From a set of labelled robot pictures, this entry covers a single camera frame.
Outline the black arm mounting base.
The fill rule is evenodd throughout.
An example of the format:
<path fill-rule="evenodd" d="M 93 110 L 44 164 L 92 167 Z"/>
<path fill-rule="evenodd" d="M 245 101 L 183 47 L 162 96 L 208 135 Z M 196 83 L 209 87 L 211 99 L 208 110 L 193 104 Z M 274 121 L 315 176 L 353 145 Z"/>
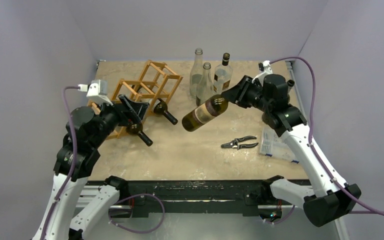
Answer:
<path fill-rule="evenodd" d="M 266 198 L 262 180 L 129 180 L 110 207 L 117 217 L 146 218 L 151 213 L 238 214 L 280 217 L 292 204 Z"/>

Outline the dark labelled wine bottle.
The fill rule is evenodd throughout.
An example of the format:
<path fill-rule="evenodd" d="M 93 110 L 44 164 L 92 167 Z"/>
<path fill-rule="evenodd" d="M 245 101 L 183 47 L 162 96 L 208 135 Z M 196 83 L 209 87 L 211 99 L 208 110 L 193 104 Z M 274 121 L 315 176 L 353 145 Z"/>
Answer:
<path fill-rule="evenodd" d="M 164 116 L 172 125 L 176 125 L 178 120 L 168 111 L 167 103 L 161 98 L 158 98 L 157 100 L 158 103 L 153 108 L 153 113 Z"/>

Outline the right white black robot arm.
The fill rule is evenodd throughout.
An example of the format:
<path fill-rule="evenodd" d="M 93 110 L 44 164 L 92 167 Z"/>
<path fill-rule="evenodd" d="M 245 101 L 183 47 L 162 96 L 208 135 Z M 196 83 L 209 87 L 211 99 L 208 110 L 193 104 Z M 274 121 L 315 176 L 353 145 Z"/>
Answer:
<path fill-rule="evenodd" d="M 310 126 L 289 103 L 293 86 L 293 81 L 279 74 L 266 75 L 262 82 L 245 75 L 221 95 L 239 107 L 263 111 L 263 122 L 292 150 L 311 184 L 305 187 L 277 175 L 263 181 L 260 198 L 268 204 L 276 200 L 293 204 L 303 209 L 314 226 L 321 227 L 349 214 L 361 190 L 357 184 L 348 184 L 321 152 L 314 153 L 318 145 L 310 136 Z"/>

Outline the olive green wine bottle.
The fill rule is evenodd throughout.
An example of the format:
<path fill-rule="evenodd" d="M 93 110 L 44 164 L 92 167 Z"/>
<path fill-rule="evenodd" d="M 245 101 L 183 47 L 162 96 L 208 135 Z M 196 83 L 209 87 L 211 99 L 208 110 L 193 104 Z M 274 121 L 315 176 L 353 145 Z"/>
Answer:
<path fill-rule="evenodd" d="M 214 118 L 223 114 L 229 102 L 220 94 L 210 97 L 201 105 L 187 113 L 182 118 L 182 126 L 188 132 L 194 132 Z"/>

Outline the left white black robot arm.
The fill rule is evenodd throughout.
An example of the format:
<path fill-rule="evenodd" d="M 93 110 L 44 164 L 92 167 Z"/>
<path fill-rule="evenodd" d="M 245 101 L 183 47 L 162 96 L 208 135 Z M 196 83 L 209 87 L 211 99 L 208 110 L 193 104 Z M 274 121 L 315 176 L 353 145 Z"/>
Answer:
<path fill-rule="evenodd" d="M 100 113 L 90 106 L 70 113 L 67 134 L 56 155 L 50 199 L 33 239 L 84 240 L 112 204 L 128 201 L 127 181 L 111 176 L 87 206 L 75 213 L 82 190 L 101 156 L 99 147 L 117 127 L 139 126 L 150 106 L 123 94 L 118 98 L 118 102 L 104 103 Z"/>

